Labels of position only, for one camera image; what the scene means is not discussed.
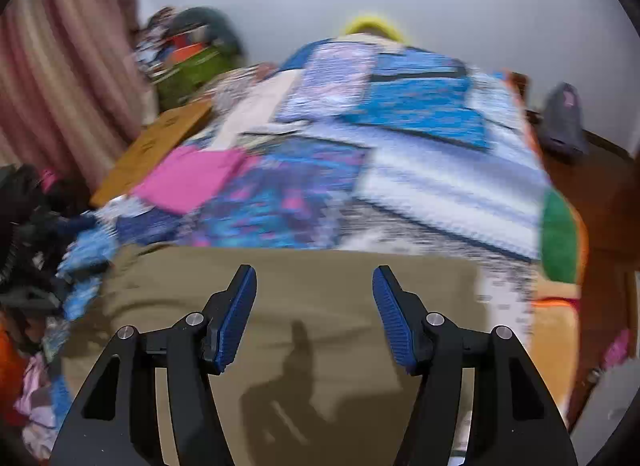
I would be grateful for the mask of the pink slipper on floor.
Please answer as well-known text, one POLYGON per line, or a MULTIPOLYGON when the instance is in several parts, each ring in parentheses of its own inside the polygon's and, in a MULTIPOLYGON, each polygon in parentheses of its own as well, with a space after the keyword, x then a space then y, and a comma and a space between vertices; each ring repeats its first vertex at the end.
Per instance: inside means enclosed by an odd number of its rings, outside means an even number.
POLYGON ((624 363, 628 358, 630 331, 628 328, 624 328, 620 331, 615 339, 611 342, 611 345, 605 350, 603 354, 601 368, 603 371, 608 371, 611 368, 615 368, 624 363))

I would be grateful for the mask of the white plastic furniture piece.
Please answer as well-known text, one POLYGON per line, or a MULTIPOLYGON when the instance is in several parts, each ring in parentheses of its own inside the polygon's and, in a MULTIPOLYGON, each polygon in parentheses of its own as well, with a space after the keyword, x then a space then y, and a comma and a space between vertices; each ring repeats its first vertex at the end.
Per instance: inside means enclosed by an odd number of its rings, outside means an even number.
POLYGON ((588 465, 605 447, 638 390, 638 359, 628 359, 601 374, 570 433, 578 465, 588 465))

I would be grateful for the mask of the olive green pants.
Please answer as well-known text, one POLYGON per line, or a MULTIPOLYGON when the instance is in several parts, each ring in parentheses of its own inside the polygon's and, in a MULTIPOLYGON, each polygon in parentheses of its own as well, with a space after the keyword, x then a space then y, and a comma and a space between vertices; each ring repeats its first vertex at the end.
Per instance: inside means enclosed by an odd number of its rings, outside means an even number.
POLYGON ((239 465, 393 463, 419 382, 390 354, 372 295, 376 267, 388 265, 428 310, 465 328, 488 325, 475 297, 480 269, 466 260, 130 245, 73 322, 62 352, 70 391, 119 327, 174 324, 224 290, 244 263, 256 271, 256 299, 234 362, 212 379, 239 465))

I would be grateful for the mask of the green bag with clothes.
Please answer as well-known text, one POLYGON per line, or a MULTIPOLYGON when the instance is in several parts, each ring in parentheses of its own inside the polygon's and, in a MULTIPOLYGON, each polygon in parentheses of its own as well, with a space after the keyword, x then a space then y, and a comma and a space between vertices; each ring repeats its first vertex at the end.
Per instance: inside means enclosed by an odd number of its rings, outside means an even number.
POLYGON ((158 109, 184 105, 215 77, 243 60, 240 37, 213 7, 164 7, 140 32, 134 49, 138 67, 155 91, 158 109))

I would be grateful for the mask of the striped pink curtain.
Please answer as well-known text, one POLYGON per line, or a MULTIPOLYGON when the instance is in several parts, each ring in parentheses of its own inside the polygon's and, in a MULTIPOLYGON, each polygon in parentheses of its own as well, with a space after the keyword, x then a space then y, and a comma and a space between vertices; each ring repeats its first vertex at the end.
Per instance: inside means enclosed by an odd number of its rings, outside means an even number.
POLYGON ((137 0, 9 0, 1 13, 1 160, 100 186, 157 114, 134 60, 137 0))

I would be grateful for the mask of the pink folded cloth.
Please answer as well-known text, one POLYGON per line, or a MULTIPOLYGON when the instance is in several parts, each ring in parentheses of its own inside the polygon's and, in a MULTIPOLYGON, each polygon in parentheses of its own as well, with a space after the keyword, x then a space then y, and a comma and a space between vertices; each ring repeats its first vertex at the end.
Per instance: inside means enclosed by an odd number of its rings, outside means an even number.
POLYGON ((186 215, 215 197, 246 158, 242 148, 206 151, 178 147, 130 194, 163 211, 186 215))

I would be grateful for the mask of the yellow pillow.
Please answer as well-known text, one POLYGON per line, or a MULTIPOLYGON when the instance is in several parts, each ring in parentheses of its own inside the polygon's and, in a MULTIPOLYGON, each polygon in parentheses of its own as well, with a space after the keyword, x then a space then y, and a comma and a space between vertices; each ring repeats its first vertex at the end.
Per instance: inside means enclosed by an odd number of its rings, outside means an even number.
POLYGON ((369 33, 398 43, 406 43, 406 37, 392 22, 375 14, 361 14, 347 23, 344 34, 369 33))

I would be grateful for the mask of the dark clothes pile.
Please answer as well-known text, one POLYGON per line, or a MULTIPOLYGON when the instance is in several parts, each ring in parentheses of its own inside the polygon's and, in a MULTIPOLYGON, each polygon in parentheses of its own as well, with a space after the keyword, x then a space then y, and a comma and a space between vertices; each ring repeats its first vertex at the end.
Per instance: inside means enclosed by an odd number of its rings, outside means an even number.
POLYGON ((31 165, 1 168, 1 310, 17 323, 62 312, 72 287, 108 262, 58 271, 68 245, 96 226, 79 213, 74 186, 31 165))

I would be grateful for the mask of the patchwork patterned bedsheet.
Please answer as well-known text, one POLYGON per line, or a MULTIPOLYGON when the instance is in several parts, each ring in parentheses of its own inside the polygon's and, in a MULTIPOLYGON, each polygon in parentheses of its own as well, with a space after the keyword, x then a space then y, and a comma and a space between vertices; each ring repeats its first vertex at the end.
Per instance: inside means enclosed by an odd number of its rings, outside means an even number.
POLYGON ((532 322, 551 184, 503 77, 343 36, 304 46, 261 82, 232 71, 216 92, 207 126, 174 149, 244 149, 224 188, 186 215, 131 189, 93 214, 60 272, 157 241, 439 255, 478 265, 497 322, 532 322))

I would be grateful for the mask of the orange green fleece blanket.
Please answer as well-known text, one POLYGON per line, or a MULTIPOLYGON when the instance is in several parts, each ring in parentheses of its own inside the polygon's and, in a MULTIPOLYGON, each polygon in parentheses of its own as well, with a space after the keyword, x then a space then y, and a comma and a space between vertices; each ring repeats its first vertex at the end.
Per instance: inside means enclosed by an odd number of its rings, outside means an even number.
POLYGON ((564 416, 579 362, 579 307, 587 260, 588 233, 582 217, 561 192, 551 189, 539 233, 528 352, 564 416))

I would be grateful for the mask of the grey backpack on floor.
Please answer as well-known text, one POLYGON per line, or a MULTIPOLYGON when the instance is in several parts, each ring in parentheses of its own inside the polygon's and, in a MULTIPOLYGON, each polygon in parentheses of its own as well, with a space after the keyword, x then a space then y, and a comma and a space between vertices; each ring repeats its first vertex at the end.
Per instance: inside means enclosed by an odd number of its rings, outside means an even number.
POLYGON ((537 128, 541 148, 566 160, 578 160, 588 151, 582 127, 582 105, 576 88, 562 82, 547 96, 537 128))

